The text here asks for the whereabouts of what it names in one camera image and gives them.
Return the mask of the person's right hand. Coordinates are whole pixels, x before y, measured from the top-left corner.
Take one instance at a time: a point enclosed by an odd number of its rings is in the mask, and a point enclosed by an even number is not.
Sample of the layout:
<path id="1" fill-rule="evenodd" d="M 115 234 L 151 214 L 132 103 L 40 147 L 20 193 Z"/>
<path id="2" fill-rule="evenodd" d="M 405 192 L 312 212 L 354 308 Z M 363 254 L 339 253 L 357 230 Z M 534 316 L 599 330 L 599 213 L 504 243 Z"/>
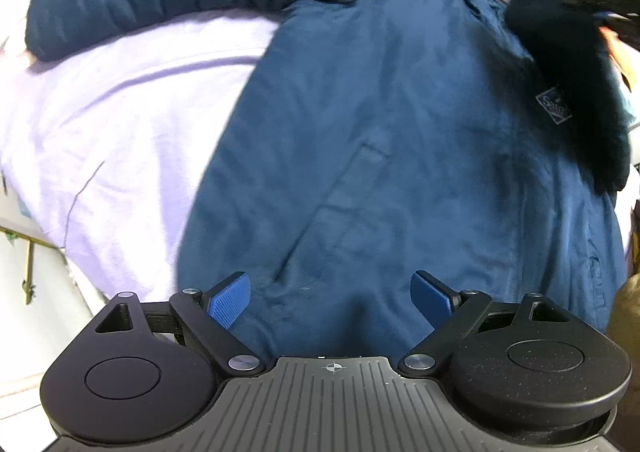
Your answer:
<path id="1" fill-rule="evenodd" d="M 606 46 L 608 46 L 608 56 L 610 56 L 618 72 L 620 72 L 620 77 L 626 87 L 632 92 L 637 82 L 637 76 L 625 43 L 613 30 L 607 27 L 600 27 L 599 30 L 605 39 Z"/>

